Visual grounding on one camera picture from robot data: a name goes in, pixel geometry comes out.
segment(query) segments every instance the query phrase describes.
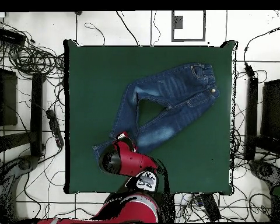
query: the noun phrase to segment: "green table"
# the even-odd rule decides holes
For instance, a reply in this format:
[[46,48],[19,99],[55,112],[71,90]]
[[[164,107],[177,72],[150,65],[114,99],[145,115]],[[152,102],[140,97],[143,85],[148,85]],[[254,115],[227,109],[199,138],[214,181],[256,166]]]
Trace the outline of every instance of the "green table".
[[[66,193],[117,191],[126,177],[102,172],[92,146],[108,140],[127,84],[188,62],[212,64],[220,97],[201,118],[149,155],[166,165],[171,193],[232,193],[230,111],[236,42],[223,47],[77,47],[68,40],[64,46],[65,67],[69,66],[65,103],[70,113],[65,124],[69,129],[69,139],[67,132],[65,138]],[[139,124],[160,111],[162,106],[143,101]]]

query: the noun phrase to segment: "black border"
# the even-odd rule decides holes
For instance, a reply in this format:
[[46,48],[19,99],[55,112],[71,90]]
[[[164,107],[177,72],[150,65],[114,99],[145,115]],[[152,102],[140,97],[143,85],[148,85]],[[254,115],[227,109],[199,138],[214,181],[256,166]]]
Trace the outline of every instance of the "black border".
[[70,153],[70,144],[69,144],[69,47],[68,41],[63,41],[64,46],[64,104],[65,104],[65,122],[64,122],[64,141],[65,141],[65,184],[63,191],[65,194],[69,193],[69,184],[71,177],[71,153]]

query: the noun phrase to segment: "jeans waistband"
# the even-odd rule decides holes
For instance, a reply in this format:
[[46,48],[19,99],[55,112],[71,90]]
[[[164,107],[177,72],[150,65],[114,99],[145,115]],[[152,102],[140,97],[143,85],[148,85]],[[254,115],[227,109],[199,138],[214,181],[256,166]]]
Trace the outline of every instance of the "jeans waistband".
[[215,75],[213,73],[214,71],[212,69],[212,65],[197,64],[197,66],[201,66],[203,68],[205,79],[208,80],[208,87],[210,90],[212,90],[213,96],[215,96],[216,98],[219,97],[219,91],[217,90],[217,85],[216,85],[216,80],[215,80]]

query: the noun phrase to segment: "jeans pocket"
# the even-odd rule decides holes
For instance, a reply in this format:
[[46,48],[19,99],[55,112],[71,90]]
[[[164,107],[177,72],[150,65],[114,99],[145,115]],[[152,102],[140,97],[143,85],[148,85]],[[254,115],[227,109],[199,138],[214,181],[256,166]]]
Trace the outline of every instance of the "jeans pocket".
[[190,100],[188,100],[187,103],[190,107],[195,107],[195,106],[198,106],[198,105],[200,105],[204,102],[207,102],[212,97],[215,98],[211,94],[211,92],[207,89],[207,90],[203,91],[202,93],[199,93],[198,95],[194,96]]
[[191,66],[192,74],[197,79],[204,79],[205,78],[205,72],[203,66],[200,65],[192,65]]

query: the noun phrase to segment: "faded denim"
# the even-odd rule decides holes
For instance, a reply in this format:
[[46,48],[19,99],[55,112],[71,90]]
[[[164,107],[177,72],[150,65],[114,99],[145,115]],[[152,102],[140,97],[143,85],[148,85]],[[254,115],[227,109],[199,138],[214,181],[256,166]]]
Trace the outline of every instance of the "faded denim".
[[[198,119],[219,95],[210,64],[184,64],[130,83],[124,91],[110,139],[93,146],[97,162],[104,149],[123,131],[136,141],[137,152],[148,154]],[[140,100],[151,100],[166,109],[139,127]]]

